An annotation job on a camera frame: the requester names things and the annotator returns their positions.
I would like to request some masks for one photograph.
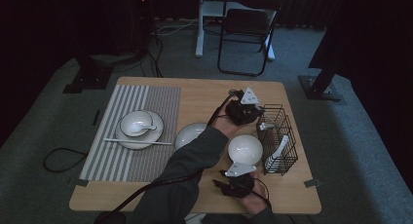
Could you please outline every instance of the spoon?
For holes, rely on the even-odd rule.
[[[133,123],[130,127],[130,133],[138,133],[142,130],[155,130],[156,126],[154,125],[141,125],[140,123]]]

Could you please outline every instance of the person's arm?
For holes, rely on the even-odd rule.
[[[254,178],[254,188],[252,191],[265,198],[267,196],[265,187],[257,180],[259,179],[258,172],[252,172],[251,175]],[[276,223],[276,217],[271,208],[255,194],[251,193],[246,197],[241,198],[240,203],[245,207],[246,211],[252,215],[249,218],[251,224]]]
[[[224,115],[222,108],[219,115]],[[217,118],[198,138],[176,150],[165,170],[155,181],[188,176],[200,169],[215,166],[229,138],[243,126],[235,126],[227,118]],[[201,177],[156,187],[142,196],[130,223],[180,223],[194,206]]]

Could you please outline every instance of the black device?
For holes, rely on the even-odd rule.
[[[225,175],[225,170],[221,170],[221,175]],[[215,187],[219,187],[224,196],[243,198],[252,192],[254,188],[254,178],[249,174],[243,174],[237,177],[228,177],[228,183],[212,179]]]
[[[246,125],[254,122],[258,117],[264,114],[265,110],[261,106],[256,106],[255,104],[245,104],[242,103],[242,99],[244,97],[243,90],[230,90],[228,91],[228,97],[222,102],[221,106],[219,106],[215,112],[213,113],[212,117],[208,121],[208,125],[211,125],[213,120],[218,117],[217,114],[219,110],[224,106],[224,104],[234,95],[238,99],[230,100],[230,103],[225,108],[225,113],[227,117],[236,125]]]

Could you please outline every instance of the hand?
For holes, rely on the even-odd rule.
[[[261,195],[261,197],[267,197],[265,187],[257,180],[259,179],[258,172],[251,172],[250,175],[254,179],[254,188],[252,191],[256,192],[257,194]],[[267,204],[255,194],[248,194],[244,198],[240,199],[240,203],[245,207],[246,211],[251,214],[255,215],[258,212],[264,210],[267,207]]]
[[[224,116],[224,115],[226,115],[225,108],[227,107],[228,104],[229,104],[229,101],[227,103],[225,103],[218,112],[217,116],[222,116],[222,117],[216,117],[211,125],[214,128],[220,130],[222,133],[224,133],[230,139],[234,136],[234,134],[238,130],[245,127],[246,125],[237,126],[228,117]]]

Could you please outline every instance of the white plate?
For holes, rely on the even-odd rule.
[[[207,124],[196,123],[190,124],[183,128],[179,134],[176,136],[175,148],[178,149],[187,143],[191,142],[200,135],[207,127]]]
[[[150,141],[154,142],[157,141],[164,131],[164,121],[162,120],[161,116],[157,113],[145,110],[152,116],[153,125],[156,126],[155,130],[150,130],[147,133],[135,137],[130,137],[125,135],[121,131],[120,123],[116,126],[115,136],[117,139],[124,139],[124,140],[138,140],[138,141]],[[151,145],[150,143],[126,143],[126,142],[119,142],[122,146],[130,149],[142,149]]]

